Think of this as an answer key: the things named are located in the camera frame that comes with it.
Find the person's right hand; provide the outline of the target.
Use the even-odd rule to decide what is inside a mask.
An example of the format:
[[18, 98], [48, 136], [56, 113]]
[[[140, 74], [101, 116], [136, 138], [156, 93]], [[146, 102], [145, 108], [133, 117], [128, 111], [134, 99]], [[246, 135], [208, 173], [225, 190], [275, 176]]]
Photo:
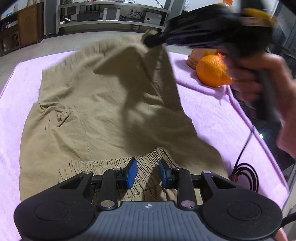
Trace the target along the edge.
[[283, 57], [272, 53], [259, 53], [248, 58], [232, 61], [225, 59], [228, 75], [233, 79], [232, 89], [238, 99], [246, 102], [258, 99], [263, 91], [256, 81], [255, 70], [269, 72], [276, 92], [276, 108], [280, 113], [282, 128], [277, 146], [295, 158], [295, 80]]

